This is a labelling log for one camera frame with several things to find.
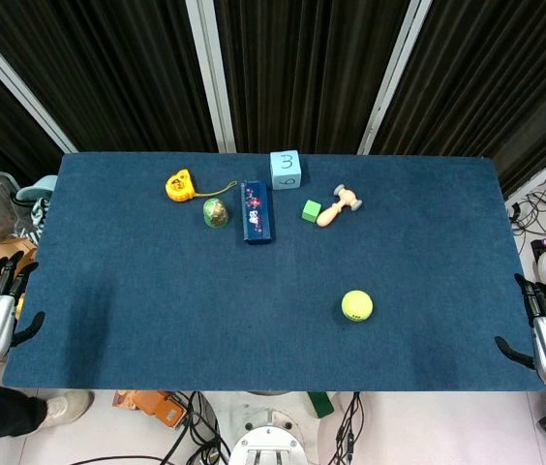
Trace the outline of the cardboard box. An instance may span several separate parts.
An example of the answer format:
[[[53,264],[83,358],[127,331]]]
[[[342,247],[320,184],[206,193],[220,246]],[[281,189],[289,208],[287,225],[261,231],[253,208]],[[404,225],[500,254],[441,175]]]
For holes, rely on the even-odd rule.
[[[27,238],[13,238],[0,243],[0,259],[3,257],[9,259],[19,251],[23,253],[23,256],[16,265],[15,274],[18,274],[25,266],[34,261],[37,246]]]

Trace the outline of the green gold egg-shaped toy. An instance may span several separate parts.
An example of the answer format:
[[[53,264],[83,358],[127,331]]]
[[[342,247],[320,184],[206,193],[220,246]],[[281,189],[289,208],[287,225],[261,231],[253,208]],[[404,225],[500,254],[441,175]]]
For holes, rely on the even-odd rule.
[[[202,211],[204,223],[210,228],[222,228],[228,223],[229,215],[226,205],[217,198],[206,200]]]

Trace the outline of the dark blue floral box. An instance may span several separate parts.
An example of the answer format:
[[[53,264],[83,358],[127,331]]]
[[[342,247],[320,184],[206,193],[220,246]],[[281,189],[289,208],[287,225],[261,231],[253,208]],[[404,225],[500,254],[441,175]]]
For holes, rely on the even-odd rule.
[[[243,240],[248,244],[272,241],[267,188],[262,181],[240,184]]]

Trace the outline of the blue felt table mat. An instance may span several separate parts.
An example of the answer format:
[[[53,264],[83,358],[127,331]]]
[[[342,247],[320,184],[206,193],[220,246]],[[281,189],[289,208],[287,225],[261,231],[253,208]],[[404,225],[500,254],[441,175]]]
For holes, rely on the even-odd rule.
[[[10,352],[12,388],[166,390],[542,389],[495,338],[530,352],[514,275],[521,262],[494,164],[481,158],[303,155],[297,189],[271,191],[272,241],[243,240],[243,181],[268,182],[264,154],[66,155],[21,319],[39,333]],[[198,193],[172,201],[190,171]],[[344,184],[363,201],[327,227]],[[363,322],[342,312],[367,293]]]

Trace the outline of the light blue number cube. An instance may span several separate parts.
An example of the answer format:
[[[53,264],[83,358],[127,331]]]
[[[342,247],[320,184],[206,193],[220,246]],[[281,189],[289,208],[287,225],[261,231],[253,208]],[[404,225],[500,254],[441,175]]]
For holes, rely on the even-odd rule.
[[[300,187],[302,170],[297,150],[271,152],[269,160],[273,190]]]

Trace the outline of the black trouser leg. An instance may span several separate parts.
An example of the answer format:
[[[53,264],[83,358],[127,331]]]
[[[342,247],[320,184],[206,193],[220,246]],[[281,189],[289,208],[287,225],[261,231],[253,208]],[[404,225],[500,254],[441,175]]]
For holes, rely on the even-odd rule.
[[[0,387],[0,438],[33,433],[46,419],[46,415],[45,400]]]

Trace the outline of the yellow tape measure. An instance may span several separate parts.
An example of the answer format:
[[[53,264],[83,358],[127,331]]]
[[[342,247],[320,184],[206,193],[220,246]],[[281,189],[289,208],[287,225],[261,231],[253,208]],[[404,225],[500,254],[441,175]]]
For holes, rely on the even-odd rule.
[[[233,180],[221,190],[212,193],[198,193],[195,189],[190,171],[182,169],[168,178],[165,189],[167,196],[172,201],[187,202],[194,198],[212,198],[221,195],[237,185],[238,182]]]

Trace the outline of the green block under table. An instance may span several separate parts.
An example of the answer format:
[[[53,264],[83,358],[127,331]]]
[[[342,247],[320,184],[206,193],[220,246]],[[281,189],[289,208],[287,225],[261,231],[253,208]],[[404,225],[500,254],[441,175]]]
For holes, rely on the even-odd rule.
[[[323,419],[334,412],[334,407],[326,391],[308,391],[308,397],[318,419]]]

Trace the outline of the yellow tennis ball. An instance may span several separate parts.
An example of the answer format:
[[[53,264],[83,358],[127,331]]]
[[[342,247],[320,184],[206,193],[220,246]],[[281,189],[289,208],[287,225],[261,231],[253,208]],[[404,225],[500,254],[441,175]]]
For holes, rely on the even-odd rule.
[[[343,314],[349,320],[363,322],[372,316],[374,303],[367,293],[360,290],[352,290],[343,296],[341,308]]]

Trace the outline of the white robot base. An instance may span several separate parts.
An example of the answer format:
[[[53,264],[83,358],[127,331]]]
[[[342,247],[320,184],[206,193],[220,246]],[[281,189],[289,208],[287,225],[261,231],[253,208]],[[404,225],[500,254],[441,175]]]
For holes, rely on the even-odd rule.
[[[282,412],[256,412],[236,434],[227,465],[313,465],[299,425]]]

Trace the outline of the wooden toy hammer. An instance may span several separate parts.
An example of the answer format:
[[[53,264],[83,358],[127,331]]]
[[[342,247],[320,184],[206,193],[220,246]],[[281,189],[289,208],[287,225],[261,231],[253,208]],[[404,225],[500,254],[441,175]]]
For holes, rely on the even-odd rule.
[[[344,207],[349,207],[352,211],[356,211],[362,206],[363,203],[363,201],[360,200],[356,194],[351,189],[348,189],[344,184],[339,184],[334,189],[333,195],[338,199],[328,208],[324,209],[316,220],[316,224],[321,228],[329,226],[342,212]]]

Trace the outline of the beige shoe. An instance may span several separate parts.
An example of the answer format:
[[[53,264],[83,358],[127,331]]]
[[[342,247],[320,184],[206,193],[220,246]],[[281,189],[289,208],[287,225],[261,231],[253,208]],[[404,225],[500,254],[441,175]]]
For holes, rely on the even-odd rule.
[[[94,394],[88,390],[68,390],[45,401],[45,418],[39,429],[72,423],[81,418],[91,407]]]

